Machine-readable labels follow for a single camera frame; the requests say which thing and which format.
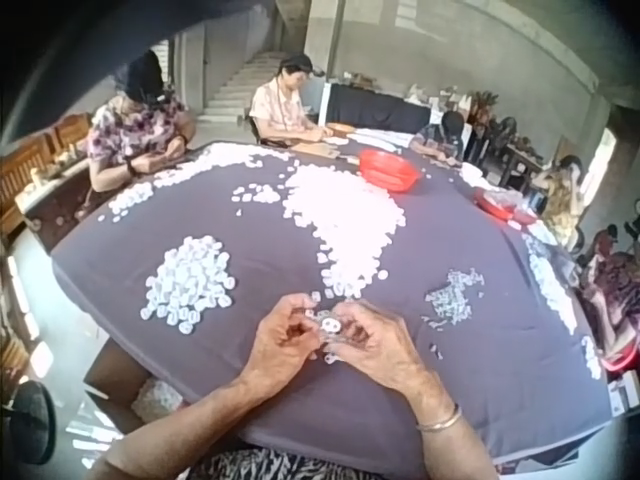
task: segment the silver bangle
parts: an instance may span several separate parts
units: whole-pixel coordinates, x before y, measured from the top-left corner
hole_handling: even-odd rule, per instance
[[[460,405],[456,403],[455,408],[453,409],[453,414],[444,422],[434,423],[431,425],[418,424],[416,425],[416,428],[422,433],[437,433],[453,426],[458,420],[460,420],[460,417],[462,417],[462,409],[460,408]]]

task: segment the pink shirt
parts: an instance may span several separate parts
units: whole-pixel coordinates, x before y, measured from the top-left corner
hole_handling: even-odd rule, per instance
[[[278,82],[275,78],[258,87],[253,95],[249,116],[268,120],[271,126],[278,130],[291,132],[306,130],[306,114],[300,94],[294,91],[291,98],[287,99],[278,88]]]

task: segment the purple tablecloth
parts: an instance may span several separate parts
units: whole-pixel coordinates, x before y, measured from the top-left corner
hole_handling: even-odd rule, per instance
[[[351,142],[343,147],[356,153]],[[539,293],[521,233],[480,211],[456,173],[406,152],[426,169],[414,189],[395,195],[407,225],[380,258],[390,272],[364,296],[407,321],[424,361],[436,369],[496,462],[581,438],[611,418],[606,383],[586,367],[581,339],[590,335],[577,303],[570,335]],[[328,160],[298,155],[302,163]],[[69,298],[160,379],[194,402],[242,368],[257,323],[286,293],[323,291],[320,240],[274,204],[232,203],[250,182],[284,183],[291,162],[263,158],[262,168],[232,165],[156,191],[119,223],[102,207],[53,252],[56,278]],[[351,168],[344,162],[343,167]],[[99,222],[101,215],[107,220]],[[213,235],[231,254],[238,279],[234,305],[206,310],[193,335],[142,321],[145,279],[164,252],[186,236]],[[472,318],[438,332],[425,293],[442,287],[450,269],[484,275],[484,296],[470,296]],[[322,307],[330,308],[324,301]],[[429,351],[437,344],[442,359]],[[370,472],[418,478],[420,436],[404,401],[348,365],[312,362],[244,427],[251,443],[323,458]]]

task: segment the staircase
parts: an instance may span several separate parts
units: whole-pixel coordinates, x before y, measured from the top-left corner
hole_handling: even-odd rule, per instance
[[[243,118],[245,109],[251,106],[256,89],[274,77],[285,55],[283,52],[256,55],[207,102],[198,122],[237,125],[238,117]]]

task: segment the window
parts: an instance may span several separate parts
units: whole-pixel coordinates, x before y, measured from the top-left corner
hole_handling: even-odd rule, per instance
[[[593,156],[593,160],[589,165],[587,176],[585,177],[584,182],[582,182],[582,186],[580,187],[582,195],[584,196],[585,206],[591,204],[594,197],[596,196],[596,193],[598,192],[598,188],[600,187],[600,183],[604,178],[604,174],[607,172],[609,160],[611,160],[613,150],[616,147],[616,141],[616,137],[611,132],[611,130],[605,128],[604,132],[602,133],[600,145],[598,145],[596,153]]]

